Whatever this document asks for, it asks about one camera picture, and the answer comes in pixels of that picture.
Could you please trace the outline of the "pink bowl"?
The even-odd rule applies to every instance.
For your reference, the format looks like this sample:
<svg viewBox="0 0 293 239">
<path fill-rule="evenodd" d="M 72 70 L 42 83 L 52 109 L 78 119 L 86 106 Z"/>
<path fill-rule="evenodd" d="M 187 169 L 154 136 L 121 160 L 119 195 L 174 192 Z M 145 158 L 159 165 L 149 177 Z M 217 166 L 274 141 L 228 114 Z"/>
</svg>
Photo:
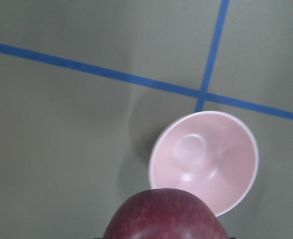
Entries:
<svg viewBox="0 0 293 239">
<path fill-rule="evenodd" d="M 187 191 L 215 216 L 236 207 L 248 194 L 259 168 L 259 150 L 248 126 L 219 111 L 179 118 L 166 127 L 151 151 L 151 188 Z"/>
</svg>

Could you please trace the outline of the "red apple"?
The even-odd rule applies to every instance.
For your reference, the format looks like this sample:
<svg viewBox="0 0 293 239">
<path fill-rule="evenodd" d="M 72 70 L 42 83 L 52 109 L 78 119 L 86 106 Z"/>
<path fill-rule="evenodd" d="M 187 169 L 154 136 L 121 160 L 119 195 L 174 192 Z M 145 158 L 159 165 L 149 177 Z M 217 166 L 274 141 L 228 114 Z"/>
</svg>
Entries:
<svg viewBox="0 0 293 239">
<path fill-rule="evenodd" d="M 115 212 L 105 239 L 227 239 L 199 198 L 178 189 L 154 189 L 128 198 Z"/>
</svg>

